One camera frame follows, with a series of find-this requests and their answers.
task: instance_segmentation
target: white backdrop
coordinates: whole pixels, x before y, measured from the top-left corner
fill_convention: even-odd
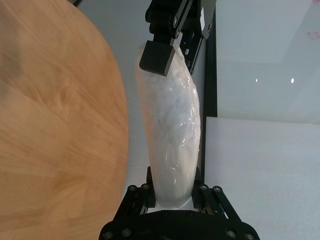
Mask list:
[[[320,239],[320,125],[207,118],[205,183],[261,240]]]
[[[320,3],[217,0],[216,26],[219,117],[320,124]]]

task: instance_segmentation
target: wood grain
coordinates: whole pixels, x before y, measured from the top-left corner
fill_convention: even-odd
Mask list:
[[[128,158],[115,58],[66,0],[0,0],[0,33],[0,239],[98,239]]]

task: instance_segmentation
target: round wooden tabletop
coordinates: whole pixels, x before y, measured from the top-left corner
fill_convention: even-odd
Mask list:
[[[98,239],[128,158],[115,58],[67,0],[0,0],[0,34],[0,239]]]

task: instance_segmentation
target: white surface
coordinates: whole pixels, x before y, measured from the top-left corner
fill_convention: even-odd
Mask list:
[[[318,240],[319,143],[319,125],[208,117],[205,183],[261,240]]]
[[[312,0],[218,0],[218,116],[320,124],[319,23]]]
[[[139,67],[136,79],[157,206],[179,209],[191,198],[201,120],[196,86],[178,45],[167,76]]]
[[[135,61],[139,47],[152,40],[145,20],[150,0],[84,0],[79,9],[96,25],[118,63],[126,93],[129,120],[129,158],[125,190],[146,182],[149,164],[147,141],[136,85]],[[202,44],[192,75],[197,87],[202,116],[204,95],[205,43]]]

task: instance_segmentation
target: plastic bag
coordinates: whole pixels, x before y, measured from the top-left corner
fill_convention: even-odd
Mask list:
[[[178,46],[167,77],[140,69],[136,78],[157,206],[178,209],[191,198],[201,121],[196,86]]]

